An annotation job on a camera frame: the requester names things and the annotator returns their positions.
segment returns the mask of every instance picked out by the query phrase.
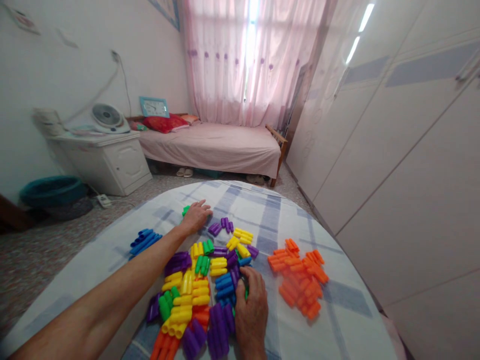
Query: floor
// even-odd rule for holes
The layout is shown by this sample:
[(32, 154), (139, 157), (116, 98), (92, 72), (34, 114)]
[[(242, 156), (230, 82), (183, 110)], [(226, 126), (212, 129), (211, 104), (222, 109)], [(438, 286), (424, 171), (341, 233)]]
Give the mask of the floor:
[[(151, 169), (153, 180), (127, 197), (112, 198), (110, 209), (102, 209), (95, 201), (93, 210), (80, 218), (67, 222), (47, 220), (23, 233), (0, 237), (0, 339), (7, 335), (55, 275), (115, 219), (170, 189), (212, 180), (197, 173), (191, 178), (178, 177), (177, 168), (167, 164), (154, 164)], [(246, 181), (244, 175), (233, 173), (225, 173), (220, 179)], [(274, 190), (315, 218), (286, 166), (280, 168)]]

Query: wardrobe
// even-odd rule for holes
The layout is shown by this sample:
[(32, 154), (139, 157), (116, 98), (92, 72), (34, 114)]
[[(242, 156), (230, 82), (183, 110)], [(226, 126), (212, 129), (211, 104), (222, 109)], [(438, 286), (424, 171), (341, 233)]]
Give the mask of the wardrobe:
[(479, 16), (475, 0), (377, 1), (286, 159), (417, 360), (480, 358)]

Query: white fan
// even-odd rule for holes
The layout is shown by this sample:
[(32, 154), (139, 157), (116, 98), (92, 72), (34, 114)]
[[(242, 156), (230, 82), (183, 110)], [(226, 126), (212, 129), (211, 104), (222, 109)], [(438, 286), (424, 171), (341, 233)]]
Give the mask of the white fan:
[(123, 114), (115, 107), (98, 103), (91, 109), (93, 127), (106, 134), (122, 134), (130, 131), (130, 126)]

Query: blue plaid tablecloth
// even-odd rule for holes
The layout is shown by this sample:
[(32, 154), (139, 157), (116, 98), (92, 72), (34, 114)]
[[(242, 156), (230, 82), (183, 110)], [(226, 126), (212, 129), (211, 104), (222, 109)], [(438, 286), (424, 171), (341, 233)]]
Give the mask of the blue plaid tablecloth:
[[(209, 224), (228, 217), (235, 227), (253, 233), (252, 245), (260, 253), (252, 264), (263, 275), (268, 291), (265, 346), (270, 359), (397, 358), (365, 284), (325, 229), (294, 202), (274, 191), (240, 181), (221, 180), (164, 192), (111, 224), (73, 258), (25, 312), (1, 344), (5, 355), (15, 351), (76, 299), (124, 265), (129, 258), (130, 243), (139, 230), (153, 228), (159, 234), (166, 234), (181, 222), (185, 206), (202, 199), (212, 206)], [(187, 251), (194, 242), (205, 241), (209, 237), (209, 224), (190, 236), (179, 250)], [(222, 231), (213, 242), (225, 245), (230, 237)], [(323, 287), (320, 316), (313, 323), (284, 302), (278, 292), (282, 277), (274, 276), (267, 262), (267, 257), (275, 249), (283, 248), (288, 238), (296, 241), (301, 256), (318, 249), (325, 260), (324, 270), (330, 281)], [(132, 310), (102, 359), (150, 358), (160, 324), (145, 324), (141, 319), (150, 297), (162, 282), (160, 278)], [(228, 357), (234, 358), (238, 351), (233, 340), (230, 345)], [(183, 351), (179, 350), (175, 359), (184, 358)], [(200, 358), (208, 359), (209, 353), (203, 351)]]

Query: sheer curtain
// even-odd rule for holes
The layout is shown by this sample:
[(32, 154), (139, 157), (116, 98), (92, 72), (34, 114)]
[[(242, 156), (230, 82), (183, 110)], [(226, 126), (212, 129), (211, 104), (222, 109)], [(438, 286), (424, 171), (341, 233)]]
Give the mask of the sheer curtain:
[(185, 0), (187, 71), (202, 121), (281, 128), (325, 0)]

